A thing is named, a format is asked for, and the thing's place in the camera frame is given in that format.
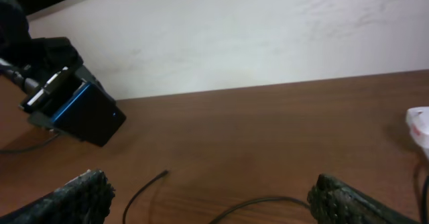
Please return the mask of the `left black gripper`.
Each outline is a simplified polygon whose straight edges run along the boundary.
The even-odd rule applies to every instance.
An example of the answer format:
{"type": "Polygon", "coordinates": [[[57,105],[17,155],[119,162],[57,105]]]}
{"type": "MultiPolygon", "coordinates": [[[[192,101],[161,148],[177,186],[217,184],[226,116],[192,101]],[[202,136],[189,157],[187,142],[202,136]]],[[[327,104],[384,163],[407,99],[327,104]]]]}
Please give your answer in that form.
{"type": "MultiPolygon", "coordinates": [[[[52,74],[64,67],[78,68],[75,71],[78,78],[97,85],[110,101],[116,103],[116,100],[107,93],[95,75],[83,65],[83,59],[68,38],[37,38],[1,48],[2,73],[20,74],[24,78],[32,78],[36,82],[45,82],[52,74]]],[[[53,130],[82,141],[79,137],[56,127],[52,120],[43,113],[33,112],[27,120],[36,127],[53,130]]]]}

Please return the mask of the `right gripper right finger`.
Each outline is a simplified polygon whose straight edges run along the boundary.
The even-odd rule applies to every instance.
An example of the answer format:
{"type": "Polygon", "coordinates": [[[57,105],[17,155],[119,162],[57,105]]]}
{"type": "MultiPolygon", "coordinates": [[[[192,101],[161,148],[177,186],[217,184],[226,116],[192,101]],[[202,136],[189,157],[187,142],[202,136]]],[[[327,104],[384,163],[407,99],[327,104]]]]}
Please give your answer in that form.
{"type": "Polygon", "coordinates": [[[327,174],[318,176],[307,201],[318,224],[418,224],[327,174]]]}

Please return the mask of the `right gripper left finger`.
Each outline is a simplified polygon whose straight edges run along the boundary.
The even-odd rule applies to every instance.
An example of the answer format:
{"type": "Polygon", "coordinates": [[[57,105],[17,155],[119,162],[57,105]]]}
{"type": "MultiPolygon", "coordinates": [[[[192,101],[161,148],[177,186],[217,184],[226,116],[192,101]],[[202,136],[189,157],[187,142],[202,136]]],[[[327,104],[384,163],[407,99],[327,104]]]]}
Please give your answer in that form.
{"type": "Polygon", "coordinates": [[[101,170],[87,170],[64,186],[1,216],[1,224],[102,224],[115,189],[101,170]]]}

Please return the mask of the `blue Samsung Galaxy smartphone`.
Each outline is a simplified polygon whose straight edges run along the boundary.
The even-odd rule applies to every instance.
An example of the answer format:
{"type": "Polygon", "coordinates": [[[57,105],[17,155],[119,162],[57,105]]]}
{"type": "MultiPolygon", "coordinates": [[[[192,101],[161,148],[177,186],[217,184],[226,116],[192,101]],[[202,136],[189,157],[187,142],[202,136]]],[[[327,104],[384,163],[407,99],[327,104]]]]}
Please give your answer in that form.
{"type": "Polygon", "coordinates": [[[97,85],[87,82],[51,116],[51,120],[56,127],[103,147],[125,122],[126,116],[97,85]]]}

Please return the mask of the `white power strip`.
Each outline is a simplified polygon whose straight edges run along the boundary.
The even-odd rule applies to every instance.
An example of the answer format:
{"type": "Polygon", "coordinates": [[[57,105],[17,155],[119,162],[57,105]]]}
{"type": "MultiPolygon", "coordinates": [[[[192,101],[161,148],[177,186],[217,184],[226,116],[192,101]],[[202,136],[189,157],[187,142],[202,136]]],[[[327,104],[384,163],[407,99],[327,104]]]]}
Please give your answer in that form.
{"type": "Polygon", "coordinates": [[[413,107],[406,112],[410,135],[428,159],[428,107],[413,107]]]}

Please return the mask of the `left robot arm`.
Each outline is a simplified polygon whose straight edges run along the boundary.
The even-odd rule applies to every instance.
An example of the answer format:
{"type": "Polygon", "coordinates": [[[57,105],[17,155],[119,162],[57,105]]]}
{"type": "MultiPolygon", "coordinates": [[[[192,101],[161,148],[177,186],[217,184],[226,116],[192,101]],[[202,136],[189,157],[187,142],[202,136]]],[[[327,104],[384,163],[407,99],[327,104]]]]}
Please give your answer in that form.
{"type": "Polygon", "coordinates": [[[29,122],[104,146],[126,119],[66,37],[32,38],[15,0],[1,0],[1,74],[19,87],[29,122]]]}

